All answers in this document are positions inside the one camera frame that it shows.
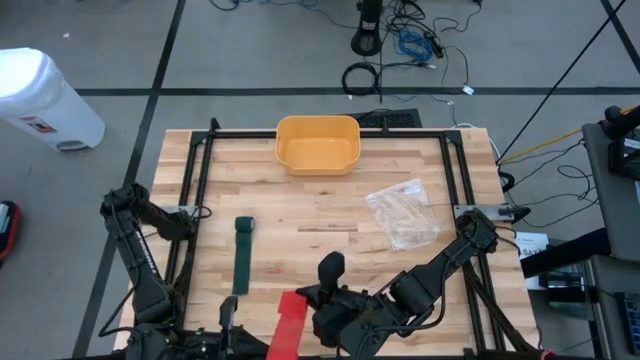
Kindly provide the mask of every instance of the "dark green fabric strap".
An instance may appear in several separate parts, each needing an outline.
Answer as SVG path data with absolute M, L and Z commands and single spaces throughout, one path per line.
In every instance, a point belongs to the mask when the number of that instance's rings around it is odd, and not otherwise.
M 233 295 L 249 293 L 251 273 L 251 233 L 255 220 L 251 216 L 236 218 L 236 259 L 233 269 Z

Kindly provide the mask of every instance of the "white trash can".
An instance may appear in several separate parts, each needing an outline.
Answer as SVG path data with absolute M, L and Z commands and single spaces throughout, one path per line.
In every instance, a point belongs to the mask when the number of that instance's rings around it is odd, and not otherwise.
M 96 147 L 105 125 L 47 54 L 0 50 L 0 118 L 58 151 Z

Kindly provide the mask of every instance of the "wooden table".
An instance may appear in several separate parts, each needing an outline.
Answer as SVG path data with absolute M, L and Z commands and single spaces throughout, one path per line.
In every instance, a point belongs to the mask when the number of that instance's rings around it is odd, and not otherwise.
M 476 202 L 503 203 L 486 130 L 465 129 L 462 135 Z M 154 203 L 177 204 L 190 136 L 188 130 L 167 131 L 153 183 Z M 274 142 L 274 139 L 214 141 L 204 198 L 204 205 L 212 209 L 213 216 L 202 220 L 200 225 L 186 329 L 205 327 L 219 331 L 219 306 L 232 288 L 237 216 L 254 216 L 256 229 L 250 293 L 240 298 L 235 323 L 244 324 L 267 344 L 279 319 L 277 307 L 282 291 L 317 283 L 317 264 L 329 252 L 338 250 L 345 255 L 346 273 L 341 283 L 353 289 L 374 291 L 401 270 L 427 263 L 455 237 L 438 140 L 362 139 L 356 169 L 345 177 L 289 176 L 275 159 Z M 459 198 L 464 199 L 453 147 L 451 154 Z M 194 184 L 199 168 L 197 161 Z M 442 233 L 430 245 L 394 252 L 365 196 L 416 178 L 422 180 Z M 191 204 L 195 187 L 191 186 Z M 506 230 L 499 234 L 513 238 Z M 157 236 L 150 237 L 148 243 L 164 273 L 169 243 Z M 497 252 L 488 259 L 500 307 L 535 345 L 538 334 L 517 251 L 500 243 Z M 462 271 L 453 274 L 446 286 L 447 312 L 443 322 L 406 339 L 390 337 L 380 355 L 458 355 L 464 347 L 475 348 Z M 438 302 L 434 314 L 439 311 Z M 312 334 L 312 314 L 310 310 L 300 354 L 335 354 L 335 350 L 321 346 Z M 492 348 L 489 318 L 482 305 L 481 315 L 487 346 Z M 133 312 L 128 306 L 121 325 L 130 325 L 132 319 Z M 117 348 L 124 346 L 127 336 L 120 334 Z

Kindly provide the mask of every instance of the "black keyboard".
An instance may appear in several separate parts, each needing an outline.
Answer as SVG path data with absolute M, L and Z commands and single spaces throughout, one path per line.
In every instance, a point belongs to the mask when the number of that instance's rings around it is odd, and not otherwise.
M 620 319 L 627 337 L 629 352 L 640 355 L 640 295 L 616 293 Z
M 363 112 L 347 115 L 356 119 L 361 128 L 381 128 L 383 121 L 387 123 L 387 127 L 389 128 L 422 127 L 418 109 L 374 111 L 372 113 Z

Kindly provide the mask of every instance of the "yellow cable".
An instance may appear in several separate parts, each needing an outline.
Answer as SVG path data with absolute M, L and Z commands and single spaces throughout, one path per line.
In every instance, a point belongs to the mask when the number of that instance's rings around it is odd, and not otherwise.
M 622 115 L 627 115 L 628 113 L 630 113 L 633 109 L 635 109 L 637 106 L 629 106 L 628 108 L 624 108 L 620 111 L 620 113 L 622 113 Z
M 529 153 L 532 153 L 532 152 L 534 152 L 534 151 L 536 151 L 536 150 L 538 150 L 538 149 L 540 149 L 540 148 L 543 148 L 543 147 L 545 147 L 545 146 L 549 146 L 549 145 L 551 145 L 551 144 L 555 144 L 555 143 L 557 143 L 558 141 L 562 141 L 562 140 L 564 140 L 564 139 L 566 139 L 566 138 L 568 138 L 568 137 L 570 137 L 570 136 L 573 136 L 573 135 L 575 135 L 575 134 L 579 134 L 579 133 L 581 133 L 581 132 L 582 132 L 582 129 L 578 129 L 578 130 L 574 130 L 574 131 L 572 131 L 572 132 L 570 132 L 570 133 L 568 133 L 568 134 L 564 134 L 564 135 L 562 135 L 562 136 L 560 136 L 560 137 L 557 137 L 557 138 L 555 138 L 555 139 L 553 139 L 553 140 L 545 141 L 545 142 L 543 142 L 542 144 L 538 144 L 538 145 L 536 145 L 536 146 L 534 146 L 534 147 L 532 147 L 532 148 L 530 148 L 530 149 L 528 149 L 528 150 L 525 150 L 525 151 L 523 151 L 523 152 L 521 152 L 521 153 L 515 154 L 515 155 L 513 155 L 513 156 L 511 156 L 511 157 L 507 158 L 506 160 L 502 160 L 501 162 L 499 162 L 499 163 L 498 163 L 498 165 L 506 165 L 506 164 L 508 164 L 508 163 L 509 163 L 509 161 L 510 161 L 510 160 L 514 160 L 514 159 L 517 159 L 517 158 L 519 158 L 519 157 L 525 156 L 525 155 L 527 155 L 527 154 L 529 154 Z

